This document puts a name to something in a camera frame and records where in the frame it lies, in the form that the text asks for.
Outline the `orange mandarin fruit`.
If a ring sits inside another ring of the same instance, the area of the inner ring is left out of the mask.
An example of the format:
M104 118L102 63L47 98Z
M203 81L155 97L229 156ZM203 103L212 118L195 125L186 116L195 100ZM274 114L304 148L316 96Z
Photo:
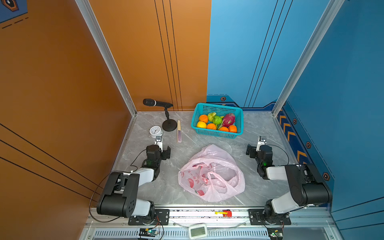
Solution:
M218 130L222 132L229 132L229 129L227 127L221 127Z

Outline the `red dragon fruit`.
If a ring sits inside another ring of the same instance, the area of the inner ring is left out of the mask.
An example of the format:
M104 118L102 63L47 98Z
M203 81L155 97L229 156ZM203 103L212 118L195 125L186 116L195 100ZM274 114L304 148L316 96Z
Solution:
M236 122L236 116L233 113L229 113L223 117L222 126L228 128Z

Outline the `pink plastic bag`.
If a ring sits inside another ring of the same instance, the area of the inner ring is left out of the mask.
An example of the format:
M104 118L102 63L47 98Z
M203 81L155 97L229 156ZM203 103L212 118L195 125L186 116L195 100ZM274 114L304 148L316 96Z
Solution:
M237 196L246 188L234 158L213 144L202 148L180 169L178 182L185 191L210 203Z

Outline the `yellow lemon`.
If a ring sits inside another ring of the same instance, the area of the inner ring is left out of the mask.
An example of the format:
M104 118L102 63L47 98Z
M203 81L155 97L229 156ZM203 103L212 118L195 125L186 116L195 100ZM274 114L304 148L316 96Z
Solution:
M207 124L205 122L199 121L197 123L197 128L206 129L207 128Z

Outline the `orange persimmon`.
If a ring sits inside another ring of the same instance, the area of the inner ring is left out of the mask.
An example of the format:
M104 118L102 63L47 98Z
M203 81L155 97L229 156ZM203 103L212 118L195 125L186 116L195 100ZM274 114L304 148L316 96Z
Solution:
M200 122L204 122L204 123L208 123L209 122L209 118L208 118L208 116L207 115L200 115L199 116L199 121Z

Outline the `small orange tangerine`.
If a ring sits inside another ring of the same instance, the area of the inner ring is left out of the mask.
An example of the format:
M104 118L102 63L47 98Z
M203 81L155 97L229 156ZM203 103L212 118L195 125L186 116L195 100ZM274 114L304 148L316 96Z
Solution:
M209 130L216 130L217 129L217 125L215 125L213 123L207 124L207 129L209 129Z

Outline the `green pear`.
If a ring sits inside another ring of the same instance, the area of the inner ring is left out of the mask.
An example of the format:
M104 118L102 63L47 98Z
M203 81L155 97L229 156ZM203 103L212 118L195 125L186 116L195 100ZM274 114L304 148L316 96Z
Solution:
M213 122L215 116L216 116L216 113L215 113L215 112L213 112L213 113L209 113L209 114L208 114L208 120L209 120L209 122Z

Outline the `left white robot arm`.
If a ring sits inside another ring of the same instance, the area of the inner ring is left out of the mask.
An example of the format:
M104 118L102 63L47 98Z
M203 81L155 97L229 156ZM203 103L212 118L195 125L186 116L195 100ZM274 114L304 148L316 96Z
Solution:
M158 145L146 148L147 158L142 167L132 173L111 172L98 200L99 215L118 218L138 217L150 224L155 220L156 211L152 201L138 199L139 187L155 181L160 174L163 160L171 156L171 148L162 150Z

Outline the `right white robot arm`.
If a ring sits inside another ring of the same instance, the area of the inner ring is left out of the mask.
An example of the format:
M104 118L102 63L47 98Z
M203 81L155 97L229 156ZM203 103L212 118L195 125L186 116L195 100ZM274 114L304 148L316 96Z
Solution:
M246 155L256 160L257 171L264 180L282 180L289 185L288 193L266 202L266 218L280 217L308 205L318 206L332 202L332 192L315 165L275 166L272 147L267 145L248 145Z

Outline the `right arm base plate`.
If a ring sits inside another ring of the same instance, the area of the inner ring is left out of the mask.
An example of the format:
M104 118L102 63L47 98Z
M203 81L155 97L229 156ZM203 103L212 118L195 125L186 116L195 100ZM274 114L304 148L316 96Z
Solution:
M289 226L292 224L289 214L277 214L267 216L265 210L249 209L249 220L252 226Z

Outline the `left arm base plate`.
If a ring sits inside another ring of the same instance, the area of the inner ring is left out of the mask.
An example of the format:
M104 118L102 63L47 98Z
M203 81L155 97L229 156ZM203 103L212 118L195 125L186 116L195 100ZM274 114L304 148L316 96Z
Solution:
M169 224L170 210L169 209L155 209L150 211L147 216L133 216L129 218L129 226L144 226L144 225L156 225L161 223L163 226Z

